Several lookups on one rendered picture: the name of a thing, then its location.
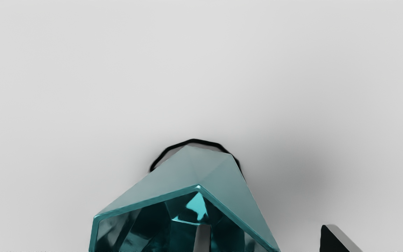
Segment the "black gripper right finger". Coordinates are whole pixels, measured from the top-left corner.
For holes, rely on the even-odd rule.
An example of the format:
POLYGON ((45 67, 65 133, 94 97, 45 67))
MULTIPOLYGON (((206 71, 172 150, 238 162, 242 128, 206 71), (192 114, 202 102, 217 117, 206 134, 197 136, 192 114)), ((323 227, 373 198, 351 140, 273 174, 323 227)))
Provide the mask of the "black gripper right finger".
POLYGON ((337 225, 322 225, 319 252, 363 252, 337 225))

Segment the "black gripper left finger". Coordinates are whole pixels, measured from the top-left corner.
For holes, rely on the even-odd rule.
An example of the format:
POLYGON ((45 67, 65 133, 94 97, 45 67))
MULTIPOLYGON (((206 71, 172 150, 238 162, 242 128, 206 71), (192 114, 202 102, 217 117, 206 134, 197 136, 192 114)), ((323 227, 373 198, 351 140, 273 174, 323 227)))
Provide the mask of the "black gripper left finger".
POLYGON ((211 252, 211 225, 197 226, 193 252, 211 252))

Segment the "teal faceted mug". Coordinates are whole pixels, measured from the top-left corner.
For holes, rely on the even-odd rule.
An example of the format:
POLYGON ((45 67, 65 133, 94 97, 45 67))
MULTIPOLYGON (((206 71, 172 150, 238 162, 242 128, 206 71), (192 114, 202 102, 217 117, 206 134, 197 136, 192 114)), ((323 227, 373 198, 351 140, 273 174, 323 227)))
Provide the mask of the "teal faceted mug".
POLYGON ((89 252, 281 252, 231 154, 184 146, 95 215, 89 252))

